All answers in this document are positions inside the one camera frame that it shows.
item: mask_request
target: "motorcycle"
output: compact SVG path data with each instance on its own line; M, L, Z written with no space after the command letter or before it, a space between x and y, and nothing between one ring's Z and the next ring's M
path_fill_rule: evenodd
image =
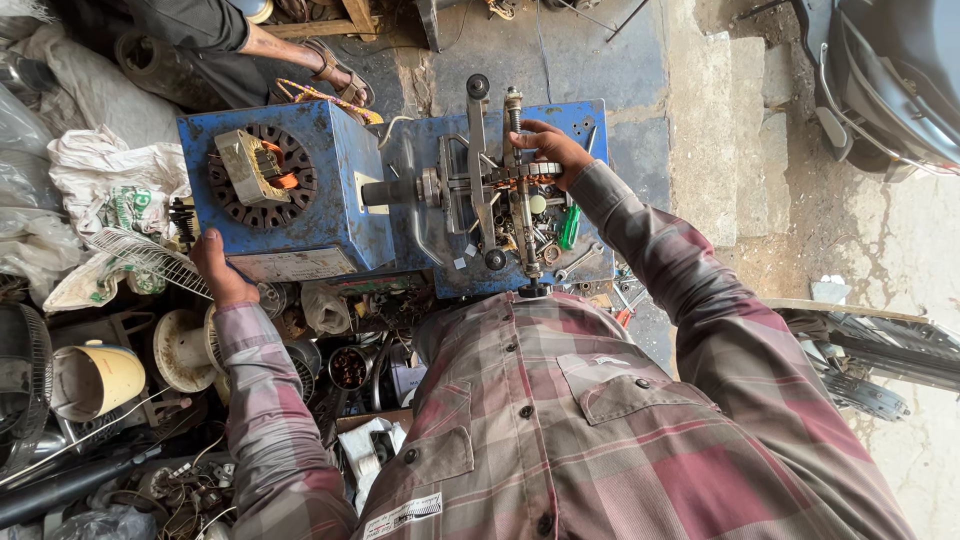
M789 1L830 154L887 182L960 176L960 2Z

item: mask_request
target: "foot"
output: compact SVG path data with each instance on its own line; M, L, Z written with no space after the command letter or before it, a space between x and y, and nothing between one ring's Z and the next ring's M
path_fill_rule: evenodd
M306 67L314 70L314 72L319 73L326 66L326 60L320 55L317 51L311 49L310 47L303 47L304 55L307 57ZM326 78L326 81L333 86L333 89L338 93L341 92L344 88L350 84L350 75L342 71L339 67L334 67L333 71L330 73L329 77ZM367 91L364 88L357 90L354 94L353 99L350 102L357 106L363 107L367 103Z

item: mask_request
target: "wrench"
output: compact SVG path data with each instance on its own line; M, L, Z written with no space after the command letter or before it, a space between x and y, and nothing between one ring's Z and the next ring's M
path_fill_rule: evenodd
M577 269L578 266L587 261L588 258L593 257L594 255L600 255L603 253L604 245L600 242L593 242L593 245L590 246L590 251L586 252L582 257L573 261L573 264L567 266L563 270L557 270L553 273L553 277L557 279L557 282L562 282L566 280L566 277L570 275L570 272L573 272Z

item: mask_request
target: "shirt sleeve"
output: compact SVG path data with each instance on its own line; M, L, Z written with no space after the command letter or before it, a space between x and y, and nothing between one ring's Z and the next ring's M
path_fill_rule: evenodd
M233 538L349 538L356 515L301 398L300 378L263 308L217 309L230 373L228 445L237 460Z
M683 219L641 203L600 160L569 189L678 327L677 367L867 538L912 538L890 488L783 319Z

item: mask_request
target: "screwdriver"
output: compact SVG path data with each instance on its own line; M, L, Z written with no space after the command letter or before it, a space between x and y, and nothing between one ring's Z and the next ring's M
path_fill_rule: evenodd
M593 129L590 130L590 135L587 137L587 153L589 154L593 150L593 140L597 135L597 127L593 126ZM580 205L573 203L570 205L569 211L566 213L566 221L564 222L564 227L560 231L560 237L557 238L557 245L560 246L562 250L571 250L573 249L574 244L577 243L577 235L580 233Z

